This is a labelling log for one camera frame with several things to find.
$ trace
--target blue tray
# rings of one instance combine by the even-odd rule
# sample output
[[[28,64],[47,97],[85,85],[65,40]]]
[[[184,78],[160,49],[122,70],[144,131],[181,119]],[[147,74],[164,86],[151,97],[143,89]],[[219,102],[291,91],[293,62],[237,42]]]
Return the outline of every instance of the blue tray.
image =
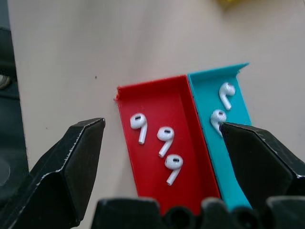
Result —
[[[237,183],[224,140],[212,127],[210,117],[214,110],[220,109],[225,111],[227,122],[251,125],[251,120],[236,78],[239,70],[248,64],[244,63],[188,74],[218,186],[222,198],[229,209],[237,206],[251,206]],[[229,97],[232,104],[230,111],[225,109],[218,95],[219,88],[225,82],[233,84],[236,89],[235,95]]]

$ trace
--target beige surface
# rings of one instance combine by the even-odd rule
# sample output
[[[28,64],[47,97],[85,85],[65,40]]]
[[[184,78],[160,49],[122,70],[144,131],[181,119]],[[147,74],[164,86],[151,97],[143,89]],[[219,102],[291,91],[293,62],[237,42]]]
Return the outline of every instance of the beige surface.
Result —
[[[303,0],[10,0],[30,167],[67,128],[106,118],[84,221],[136,190],[116,86],[250,61],[239,75],[253,121],[305,160]]]

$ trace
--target red plastic tray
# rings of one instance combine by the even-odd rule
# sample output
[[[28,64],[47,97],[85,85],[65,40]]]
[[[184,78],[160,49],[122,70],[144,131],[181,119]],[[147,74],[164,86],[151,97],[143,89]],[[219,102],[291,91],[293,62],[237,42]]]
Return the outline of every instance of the red plastic tray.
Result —
[[[174,206],[185,206],[199,214],[204,198],[220,198],[186,75],[118,87],[116,101],[140,197],[158,200],[162,214]],[[130,118],[135,113],[143,113],[147,119],[144,145],[138,143],[140,129],[130,127]],[[157,138],[162,126],[170,126],[175,134],[164,158],[158,156],[164,144]],[[166,183],[172,171],[164,165],[170,154],[183,158],[172,186]]]

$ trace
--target earbud stem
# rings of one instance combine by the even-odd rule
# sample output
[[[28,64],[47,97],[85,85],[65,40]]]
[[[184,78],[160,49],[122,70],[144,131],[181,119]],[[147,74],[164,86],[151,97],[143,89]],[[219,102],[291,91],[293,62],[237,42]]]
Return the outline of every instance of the earbud stem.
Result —
[[[175,170],[170,174],[170,176],[168,177],[168,179],[167,179],[167,181],[166,181],[167,184],[168,184],[169,186],[171,186],[171,185],[173,184],[173,182],[176,180],[176,178],[177,178],[177,176],[178,176],[180,170],[181,170],[181,168],[175,169]]]
[[[217,131],[217,133],[219,133],[219,135],[221,136],[221,137],[223,137],[223,134],[221,133],[221,131],[220,131],[220,125],[219,125],[219,123],[216,123],[216,122],[212,122],[212,126],[215,128],[215,130]]]
[[[229,101],[228,98],[226,97],[226,95],[225,95],[225,94],[222,94],[222,95],[220,95],[219,97],[220,97],[221,102],[223,102],[225,109],[226,109],[227,111],[229,111],[229,110],[232,108],[232,106],[231,106],[230,101]]]
[[[168,141],[165,142],[165,144],[162,146],[162,148],[159,151],[159,156],[160,157],[165,156],[167,150],[171,147],[172,143],[173,143],[173,139],[168,140]]]
[[[139,144],[143,145],[146,138],[147,132],[147,123],[141,128],[140,136],[139,136]]]

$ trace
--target wireless earbud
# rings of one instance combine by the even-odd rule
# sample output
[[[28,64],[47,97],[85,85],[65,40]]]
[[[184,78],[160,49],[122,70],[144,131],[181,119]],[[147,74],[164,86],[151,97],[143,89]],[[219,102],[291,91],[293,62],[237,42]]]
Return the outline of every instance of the wireless earbud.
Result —
[[[225,112],[222,110],[215,110],[211,115],[211,124],[219,133],[221,137],[223,137],[223,134],[220,132],[220,123],[223,123],[227,120],[227,116],[225,115]]]
[[[132,129],[141,128],[139,136],[139,144],[143,145],[145,142],[146,132],[147,132],[147,120],[145,115],[138,113],[130,118],[130,126]]]
[[[173,182],[176,180],[181,170],[182,164],[183,164],[183,160],[182,157],[180,157],[179,155],[171,154],[167,156],[165,160],[165,166],[173,170],[173,172],[166,181],[169,186],[171,186]]]
[[[165,141],[165,144],[162,146],[161,150],[159,151],[160,157],[164,157],[167,150],[171,147],[173,143],[173,136],[174,136],[174,132],[172,128],[168,126],[164,126],[159,129],[157,137],[159,140]]]
[[[232,108],[230,101],[227,96],[233,96],[235,94],[235,87],[230,83],[224,83],[219,89],[219,97],[221,102],[223,102],[226,110],[230,110]]]

